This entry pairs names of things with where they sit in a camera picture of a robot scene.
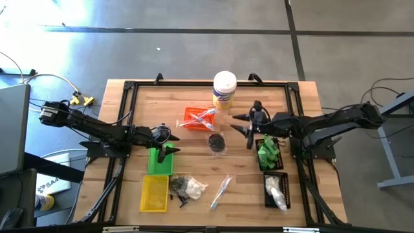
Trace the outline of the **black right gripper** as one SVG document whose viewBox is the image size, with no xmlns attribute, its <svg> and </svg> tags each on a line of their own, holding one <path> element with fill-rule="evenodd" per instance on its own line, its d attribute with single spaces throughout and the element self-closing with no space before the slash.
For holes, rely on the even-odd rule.
<svg viewBox="0 0 414 233">
<path fill-rule="evenodd" d="M 259 100 L 254 100 L 248 114 L 234 115 L 232 118 L 250 122 L 249 129 L 235 124 L 230 125 L 244 137 L 247 137 L 247 148 L 249 150 L 253 146 L 256 133 L 285 138 L 289 136 L 290 127 L 292 126 L 292 119 L 288 113 L 276 113 L 271 118 L 270 113 Z"/>
</svg>

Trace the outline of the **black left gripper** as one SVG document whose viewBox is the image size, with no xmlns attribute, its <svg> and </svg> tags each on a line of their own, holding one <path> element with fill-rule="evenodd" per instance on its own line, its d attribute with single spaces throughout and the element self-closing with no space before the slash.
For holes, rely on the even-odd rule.
<svg viewBox="0 0 414 233">
<path fill-rule="evenodd" d="M 158 149 L 158 163 L 163 163 L 166 155 L 180 151 L 179 148 L 172 148 L 169 146 L 164 147 L 164 143 L 168 140 L 178 141 L 180 138 L 169 133 L 169 127 L 165 124 L 160 124 L 153 128 L 139 126 L 133 130 L 132 144 L 135 146 Z"/>
</svg>

